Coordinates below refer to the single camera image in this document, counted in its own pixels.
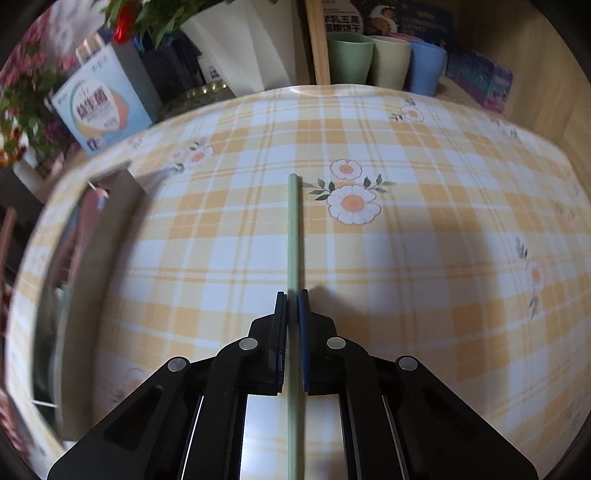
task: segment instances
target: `white flower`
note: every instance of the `white flower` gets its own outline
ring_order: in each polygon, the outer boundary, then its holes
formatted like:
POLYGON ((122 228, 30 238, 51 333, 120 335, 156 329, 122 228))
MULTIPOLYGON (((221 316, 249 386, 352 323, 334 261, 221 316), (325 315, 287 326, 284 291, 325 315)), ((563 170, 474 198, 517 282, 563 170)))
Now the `white flower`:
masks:
POLYGON ((423 117, 421 111, 415 106, 404 105, 402 107, 402 112, 406 119, 410 120, 411 122, 422 122, 425 120, 425 117, 423 117))
POLYGON ((542 291, 544 289, 544 276, 542 275, 542 269, 536 262, 528 262, 527 268, 525 269, 526 282, 529 286, 534 288, 536 291, 542 291))
POLYGON ((354 180, 361 176, 361 166, 355 160, 337 160, 330 166, 330 171, 341 180, 354 180))
POLYGON ((364 225, 381 211, 375 193, 360 185, 346 185, 331 192, 326 202, 329 214, 345 225, 364 225))
POLYGON ((201 142, 191 142, 186 148, 175 150, 168 162, 175 166, 182 166, 182 170, 194 170, 201 163, 213 157, 213 147, 205 146, 201 142))

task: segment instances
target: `table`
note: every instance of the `table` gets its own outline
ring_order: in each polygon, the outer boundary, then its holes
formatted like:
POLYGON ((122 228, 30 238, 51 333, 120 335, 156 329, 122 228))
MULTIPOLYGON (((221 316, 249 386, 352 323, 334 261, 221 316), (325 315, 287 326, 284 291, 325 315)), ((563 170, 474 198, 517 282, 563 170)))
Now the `table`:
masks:
MULTIPOLYGON (((131 160, 130 222, 96 341, 100 420, 174 355, 246 335, 287 282, 287 177, 303 179, 312 308, 372 355, 419 358, 544 476, 591 409, 591 205, 556 146, 463 105, 290 87, 157 125, 69 173, 19 276, 8 386, 43 475, 63 447, 30 403, 35 307, 85 182, 131 160)), ((242 478, 287 475, 287 402, 255 397, 242 478)), ((336 399, 306 401, 306 479, 344 478, 336 399)))

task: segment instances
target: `tablecloth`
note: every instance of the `tablecloth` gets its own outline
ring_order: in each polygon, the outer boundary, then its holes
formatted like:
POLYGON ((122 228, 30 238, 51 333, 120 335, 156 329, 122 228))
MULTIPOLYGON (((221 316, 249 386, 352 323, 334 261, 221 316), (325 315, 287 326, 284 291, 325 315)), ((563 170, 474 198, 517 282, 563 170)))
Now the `tablecloth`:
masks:
MULTIPOLYGON (((303 287, 372 355, 416 356, 545 475, 591 409, 591 208, 567 157, 502 118, 365 86, 211 105, 107 150, 47 203, 15 289, 8 385, 30 403, 35 306, 85 182, 131 160, 130 221, 96 344, 94 420, 168 358, 213 356, 287 282, 287 177, 303 179, 303 287)), ((306 479, 345 478, 333 397, 306 401, 306 479)), ((287 477, 287 402, 251 397, 243 479, 287 477)))

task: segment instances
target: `green chopstick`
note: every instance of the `green chopstick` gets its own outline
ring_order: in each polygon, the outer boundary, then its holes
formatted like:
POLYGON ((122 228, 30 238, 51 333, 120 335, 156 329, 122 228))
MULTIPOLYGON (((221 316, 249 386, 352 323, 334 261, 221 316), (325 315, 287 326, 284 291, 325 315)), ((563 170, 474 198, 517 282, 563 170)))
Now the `green chopstick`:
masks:
POLYGON ((297 294, 300 289, 300 179, 292 173, 287 179, 287 306, 288 306, 288 397, 287 470, 288 480, 304 478, 304 404, 301 394, 300 330, 297 294))

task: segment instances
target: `product box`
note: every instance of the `product box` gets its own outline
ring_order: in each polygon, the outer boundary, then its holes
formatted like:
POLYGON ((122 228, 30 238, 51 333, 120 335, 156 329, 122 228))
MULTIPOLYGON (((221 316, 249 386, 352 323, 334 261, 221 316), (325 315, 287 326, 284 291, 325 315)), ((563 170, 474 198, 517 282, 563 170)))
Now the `product box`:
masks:
POLYGON ((89 155, 148 128, 162 108, 131 42, 104 47, 51 102, 89 155))
POLYGON ((327 32, 405 33, 446 48, 453 43, 452 14, 402 0, 322 0, 327 32))
POLYGON ((502 113, 513 74, 498 63, 472 51, 453 51, 447 62, 446 76, 451 78, 487 110, 502 113))

